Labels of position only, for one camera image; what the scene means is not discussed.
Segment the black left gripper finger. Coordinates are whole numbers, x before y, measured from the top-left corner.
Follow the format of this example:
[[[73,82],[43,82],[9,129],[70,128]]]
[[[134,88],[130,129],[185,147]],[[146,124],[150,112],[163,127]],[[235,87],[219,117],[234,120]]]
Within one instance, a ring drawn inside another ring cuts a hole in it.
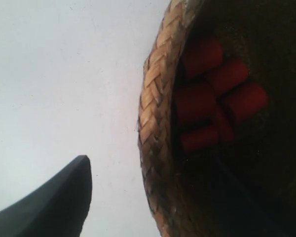
[[[78,237],[92,198],[88,156],[77,156],[35,191],[0,211],[0,237]]]

